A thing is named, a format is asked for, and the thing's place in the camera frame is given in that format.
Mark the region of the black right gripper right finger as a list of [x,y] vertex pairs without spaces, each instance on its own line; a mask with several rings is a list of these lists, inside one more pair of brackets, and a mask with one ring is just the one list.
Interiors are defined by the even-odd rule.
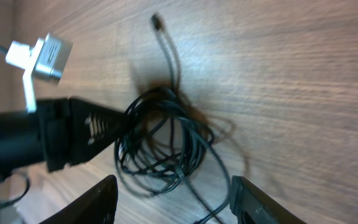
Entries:
[[238,224],[306,224],[241,176],[232,176],[229,206]]

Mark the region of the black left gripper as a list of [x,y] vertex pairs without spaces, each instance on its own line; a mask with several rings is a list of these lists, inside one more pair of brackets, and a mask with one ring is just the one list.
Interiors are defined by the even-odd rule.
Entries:
[[49,172],[92,160],[130,123],[129,115],[81,98],[37,100],[36,114]]

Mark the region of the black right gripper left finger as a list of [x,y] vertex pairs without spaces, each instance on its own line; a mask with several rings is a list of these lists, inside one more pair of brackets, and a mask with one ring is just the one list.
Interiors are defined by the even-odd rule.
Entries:
[[117,179],[109,175],[40,224],[113,224],[117,200]]

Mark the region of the black USB-A cable blue plug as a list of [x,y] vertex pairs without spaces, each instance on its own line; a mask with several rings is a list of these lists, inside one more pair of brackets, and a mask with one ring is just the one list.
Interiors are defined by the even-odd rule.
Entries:
[[[199,219],[221,223],[229,205],[228,169],[213,147],[213,130],[192,115],[188,104],[171,88],[157,87],[136,98],[126,109],[128,129],[114,143],[114,163],[122,185],[139,198],[154,198],[185,185],[207,214]],[[226,185],[224,199],[212,207],[191,183],[207,154],[216,161]]]

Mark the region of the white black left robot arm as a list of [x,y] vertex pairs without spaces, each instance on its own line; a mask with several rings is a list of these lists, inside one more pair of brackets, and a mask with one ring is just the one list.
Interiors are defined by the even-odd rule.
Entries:
[[41,99],[34,113],[0,113],[0,182],[39,162],[49,172],[88,162],[129,123],[128,114],[81,98]]

